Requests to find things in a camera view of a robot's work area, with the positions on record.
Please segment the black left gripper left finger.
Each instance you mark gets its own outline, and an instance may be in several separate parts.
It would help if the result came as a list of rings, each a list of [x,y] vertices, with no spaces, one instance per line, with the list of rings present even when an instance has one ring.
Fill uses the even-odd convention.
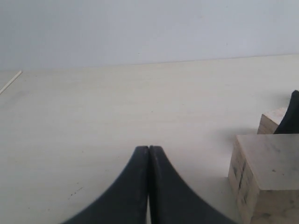
[[[145,224],[149,147],[135,148],[113,184],[65,224]]]

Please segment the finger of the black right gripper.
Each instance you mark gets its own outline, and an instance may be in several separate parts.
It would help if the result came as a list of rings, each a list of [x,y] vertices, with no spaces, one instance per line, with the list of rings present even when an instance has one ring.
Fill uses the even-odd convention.
[[[294,90],[287,111],[274,134],[299,133],[299,91]]]

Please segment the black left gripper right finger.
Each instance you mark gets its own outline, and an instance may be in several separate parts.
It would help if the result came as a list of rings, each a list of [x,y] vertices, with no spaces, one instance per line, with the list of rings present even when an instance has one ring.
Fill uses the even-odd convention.
[[[153,224],[232,224],[180,177],[160,146],[149,147],[148,194]]]

